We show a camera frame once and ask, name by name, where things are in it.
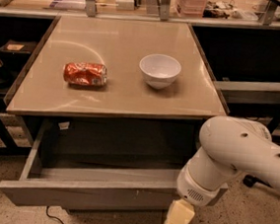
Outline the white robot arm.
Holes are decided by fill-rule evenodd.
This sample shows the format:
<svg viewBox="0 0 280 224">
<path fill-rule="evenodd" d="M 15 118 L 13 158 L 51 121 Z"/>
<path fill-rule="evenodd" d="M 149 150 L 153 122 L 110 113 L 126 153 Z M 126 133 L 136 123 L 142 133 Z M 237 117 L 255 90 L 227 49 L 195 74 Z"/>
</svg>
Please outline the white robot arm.
<svg viewBox="0 0 280 224">
<path fill-rule="evenodd" d="M 179 172 L 179 200 L 171 203 L 163 224 L 188 224 L 195 206 L 209 206 L 229 180 L 249 172 L 280 192 L 280 146 L 260 122 L 215 116 L 199 130 L 200 147 Z"/>
</svg>

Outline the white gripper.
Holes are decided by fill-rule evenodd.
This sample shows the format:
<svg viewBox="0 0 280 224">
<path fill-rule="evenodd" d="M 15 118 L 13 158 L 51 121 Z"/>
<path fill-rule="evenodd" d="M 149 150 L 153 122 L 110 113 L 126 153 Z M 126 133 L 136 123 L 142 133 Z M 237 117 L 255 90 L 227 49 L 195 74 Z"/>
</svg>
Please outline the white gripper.
<svg viewBox="0 0 280 224">
<path fill-rule="evenodd" d="M 219 193 L 218 189 L 208 190 L 196 183 L 188 166 L 189 164 L 186 163 L 176 181 L 178 195 L 183 199 L 172 201 L 163 224 L 189 224 L 194 217 L 193 205 L 209 205 Z"/>
</svg>

